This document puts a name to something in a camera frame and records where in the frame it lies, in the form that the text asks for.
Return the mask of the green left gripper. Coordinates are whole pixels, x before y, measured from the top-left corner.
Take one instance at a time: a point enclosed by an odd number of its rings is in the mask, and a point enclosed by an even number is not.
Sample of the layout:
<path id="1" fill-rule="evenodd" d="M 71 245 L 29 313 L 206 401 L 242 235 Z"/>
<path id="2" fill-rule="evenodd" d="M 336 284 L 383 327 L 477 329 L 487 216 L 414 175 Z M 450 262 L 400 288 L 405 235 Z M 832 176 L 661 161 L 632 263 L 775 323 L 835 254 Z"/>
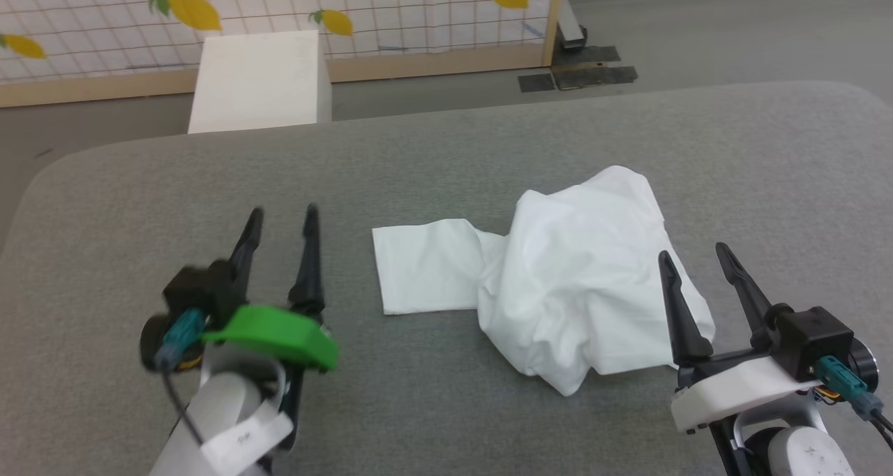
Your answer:
<path id="1" fill-rule="evenodd" d="M 258 401 L 271 400 L 292 429 L 278 450 L 293 450 L 299 440 L 303 378 L 307 371 L 334 371 L 338 343 L 322 322 L 325 308 L 321 263 L 321 222 L 316 204 L 304 215 L 304 240 L 290 308 L 246 304 L 254 254 L 260 244 L 264 210 L 254 208 L 227 260 L 227 305 L 215 308 L 203 332 L 203 382 L 235 375 L 255 391 Z"/>

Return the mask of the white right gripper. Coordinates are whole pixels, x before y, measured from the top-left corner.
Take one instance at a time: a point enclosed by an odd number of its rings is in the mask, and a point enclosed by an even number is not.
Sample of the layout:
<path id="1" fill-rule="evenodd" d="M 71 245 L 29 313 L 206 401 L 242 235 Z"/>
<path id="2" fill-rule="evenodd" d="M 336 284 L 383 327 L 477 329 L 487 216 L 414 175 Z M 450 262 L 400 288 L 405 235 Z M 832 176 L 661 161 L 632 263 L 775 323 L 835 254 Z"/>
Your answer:
<path id="1" fill-rule="evenodd" d="M 779 352 L 781 334 L 777 319 L 779 315 L 792 313 L 793 308 L 785 302 L 772 304 L 727 244 L 717 243 L 716 255 L 723 275 L 739 296 L 751 331 L 751 348 Z M 811 392 L 819 381 L 798 382 L 771 357 L 747 359 L 726 371 L 695 381 L 691 366 L 712 357 L 712 344 L 702 336 L 689 310 L 682 294 L 682 276 L 670 251 L 660 252 L 658 267 L 673 364 L 680 366 L 680 391 L 670 403 L 676 431 L 685 433 L 741 413 L 747 421 L 791 419 L 825 431 Z"/>

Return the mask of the white garment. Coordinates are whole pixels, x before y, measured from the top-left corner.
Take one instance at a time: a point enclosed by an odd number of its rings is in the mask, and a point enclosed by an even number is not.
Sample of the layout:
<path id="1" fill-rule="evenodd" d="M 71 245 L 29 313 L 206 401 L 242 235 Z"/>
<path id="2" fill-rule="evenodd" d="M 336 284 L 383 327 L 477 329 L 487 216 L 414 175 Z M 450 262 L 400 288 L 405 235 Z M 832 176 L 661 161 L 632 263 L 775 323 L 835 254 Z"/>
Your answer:
<path id="1" fill-rule="evenodd" d="M 670 243 L 645 176 L 621 165 L 516 203 L 507 235 L 464 218 L 371 231 L 387 315 L 473 308 L 520 374 L 571 396 L 601 375 L 672 366 L 659 254 L 667 251 L 702 336 L 716 326 Z"/>

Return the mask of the white box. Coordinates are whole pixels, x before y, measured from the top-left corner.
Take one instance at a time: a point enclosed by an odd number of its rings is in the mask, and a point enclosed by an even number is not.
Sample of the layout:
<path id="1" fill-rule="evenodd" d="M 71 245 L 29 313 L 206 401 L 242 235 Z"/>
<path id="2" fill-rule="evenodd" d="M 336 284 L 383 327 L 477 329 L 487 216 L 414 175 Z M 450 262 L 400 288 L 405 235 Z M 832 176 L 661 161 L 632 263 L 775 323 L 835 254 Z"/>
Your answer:
<path id="1" fill-rule="evenodd" d="M 317 30 L 204 41 L 188 133 L 332 120 L 332 86 Z"/>

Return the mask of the large black floor mat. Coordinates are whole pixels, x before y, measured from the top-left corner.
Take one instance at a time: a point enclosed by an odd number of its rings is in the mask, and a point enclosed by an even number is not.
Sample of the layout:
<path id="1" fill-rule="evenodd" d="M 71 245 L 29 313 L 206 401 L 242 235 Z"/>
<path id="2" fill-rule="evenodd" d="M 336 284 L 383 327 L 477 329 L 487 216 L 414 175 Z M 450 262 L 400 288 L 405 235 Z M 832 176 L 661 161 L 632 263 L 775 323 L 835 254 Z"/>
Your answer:
<path id="1" fill-rule="evenodd" d="M 561 91 L 593 86 L 633 84 L 639 78 L 634 66 L 611 66 L 621 62 L 615 46 L 578 47 L 555 50 L 551 73 Z"/>

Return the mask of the lemon-print grid partition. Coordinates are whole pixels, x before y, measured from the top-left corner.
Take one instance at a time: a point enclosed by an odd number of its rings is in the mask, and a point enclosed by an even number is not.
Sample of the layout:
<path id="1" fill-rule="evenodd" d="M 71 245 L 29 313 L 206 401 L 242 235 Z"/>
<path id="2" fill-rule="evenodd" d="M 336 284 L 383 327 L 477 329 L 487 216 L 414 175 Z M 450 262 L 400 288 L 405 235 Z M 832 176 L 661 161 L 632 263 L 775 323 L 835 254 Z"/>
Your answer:
<path id="1" fill-rule="evenodd" d="M 539 68 L 560 0 L 0 0 L 0 107 L 194 90 L 204 41 L 318 31 L 333 82 Z"/>

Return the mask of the metal post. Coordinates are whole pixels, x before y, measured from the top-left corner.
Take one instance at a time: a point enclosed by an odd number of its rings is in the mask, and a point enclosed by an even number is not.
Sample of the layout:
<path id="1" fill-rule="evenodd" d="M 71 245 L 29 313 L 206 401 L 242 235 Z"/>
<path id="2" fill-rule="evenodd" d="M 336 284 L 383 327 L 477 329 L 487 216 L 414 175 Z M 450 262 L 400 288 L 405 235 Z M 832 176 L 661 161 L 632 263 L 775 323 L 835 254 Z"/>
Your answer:
<path id="1" fill-rule="evenodd" d="M 557 28 L 561 50 L 568 52 L 581 51 L 587 46 L 589 32 L 587 28 L 578 22 L 570 0 L 561 0 Z"/>

